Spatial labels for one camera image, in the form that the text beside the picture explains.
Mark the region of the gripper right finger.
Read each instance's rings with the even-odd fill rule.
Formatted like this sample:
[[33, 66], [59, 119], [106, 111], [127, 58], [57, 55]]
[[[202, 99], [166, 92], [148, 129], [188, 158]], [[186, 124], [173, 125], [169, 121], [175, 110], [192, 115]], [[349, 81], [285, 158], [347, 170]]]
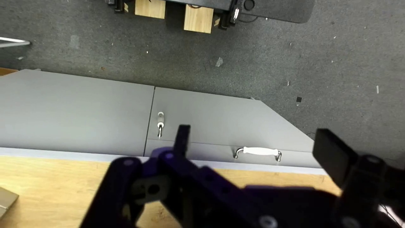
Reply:
[[405, 222], [405, 170], [359, 154], [329, 129], [315, 134], [313, 157], [341, 189], [332, 210], [337, 228], [400, 228]]

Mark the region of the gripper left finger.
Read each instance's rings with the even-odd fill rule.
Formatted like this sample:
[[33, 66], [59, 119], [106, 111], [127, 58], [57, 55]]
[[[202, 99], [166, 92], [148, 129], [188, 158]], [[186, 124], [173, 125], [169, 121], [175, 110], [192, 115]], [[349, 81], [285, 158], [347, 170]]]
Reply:
[[185, 157], [189, 125], [174, 146], [142, 162], [113, 160], [80, 228], [138, 228], [146, 204], [159, 201], [184, 228], [266, 228], [264, 207], [211, 168]]

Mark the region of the shallow grey drawer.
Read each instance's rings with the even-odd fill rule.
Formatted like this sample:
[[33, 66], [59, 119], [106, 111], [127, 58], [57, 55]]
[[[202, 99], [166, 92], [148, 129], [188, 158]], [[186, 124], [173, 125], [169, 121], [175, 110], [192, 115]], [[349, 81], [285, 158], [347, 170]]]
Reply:
[[218, 169], [232, 170], [292, 170], [293, 168], [320, 168], [310, 152], [281, 150], [280, 162], [275, 155], [257, 155], [239, 152], [239, 146], [189, 143], [186, 157], [199, 166], [207, 165]]

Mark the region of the grey file cabinet wooden top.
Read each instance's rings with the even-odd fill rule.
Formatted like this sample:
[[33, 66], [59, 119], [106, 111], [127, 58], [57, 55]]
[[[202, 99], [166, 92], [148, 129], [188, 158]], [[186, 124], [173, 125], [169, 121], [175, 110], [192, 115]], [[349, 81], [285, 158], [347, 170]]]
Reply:
[[146, 161], [191, 126], [187, 158], [240, 187], [338, 187], [313, 140], [263, 102], [75, 75], [0, 76], [0, 187], [19, 195], [3, 228], [77, 228], [110, 162]]

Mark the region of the plain grey cabinet door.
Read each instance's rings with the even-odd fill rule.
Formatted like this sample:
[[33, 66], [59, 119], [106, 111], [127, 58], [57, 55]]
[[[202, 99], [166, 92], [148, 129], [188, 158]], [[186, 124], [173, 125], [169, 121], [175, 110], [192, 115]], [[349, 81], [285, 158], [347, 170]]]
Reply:
[[154, 91], [37, 70], [0, 76], [0, 146], [141, 156]]

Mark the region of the black plate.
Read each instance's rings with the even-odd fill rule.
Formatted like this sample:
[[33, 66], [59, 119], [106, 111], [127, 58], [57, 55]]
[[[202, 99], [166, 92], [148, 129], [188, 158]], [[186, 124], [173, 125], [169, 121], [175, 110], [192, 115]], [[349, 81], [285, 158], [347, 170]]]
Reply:
[[[228, 11], [232, 0], [166, 0]], [[243, 0], [241, 15], [275, 19], [284, 22], [306, 23], [310, 19], [315, 0]]]

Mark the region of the wooden block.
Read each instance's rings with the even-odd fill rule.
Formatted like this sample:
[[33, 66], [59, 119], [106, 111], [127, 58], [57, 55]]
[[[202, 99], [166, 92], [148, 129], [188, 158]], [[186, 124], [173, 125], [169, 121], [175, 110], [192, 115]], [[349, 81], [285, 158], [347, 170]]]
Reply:
[[184, 30], [210, 34], [214, 9], [187, 4], [185, 8]]
[[164, 19], [166, 15], [166, 1], [135, 0], [134, 14], [137, 16]]

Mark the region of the cardboard piece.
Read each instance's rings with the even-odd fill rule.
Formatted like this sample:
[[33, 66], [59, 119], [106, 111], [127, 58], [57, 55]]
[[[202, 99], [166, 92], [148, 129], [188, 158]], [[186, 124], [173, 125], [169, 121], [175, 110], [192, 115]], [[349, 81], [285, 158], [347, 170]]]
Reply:
[[0, 220], [10, 211], [18, 198], [18, 194], [0, 187]]

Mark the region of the white bar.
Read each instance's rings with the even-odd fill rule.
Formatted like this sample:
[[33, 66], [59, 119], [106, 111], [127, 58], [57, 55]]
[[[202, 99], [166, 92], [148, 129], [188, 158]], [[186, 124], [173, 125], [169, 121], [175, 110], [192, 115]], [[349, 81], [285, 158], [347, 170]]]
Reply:
[[31, 43], [29, 41], [25, 41], [25, 40], [0, 37], [0, 48], [17, 47], [17, 46], [30, 45], [30, 44]]

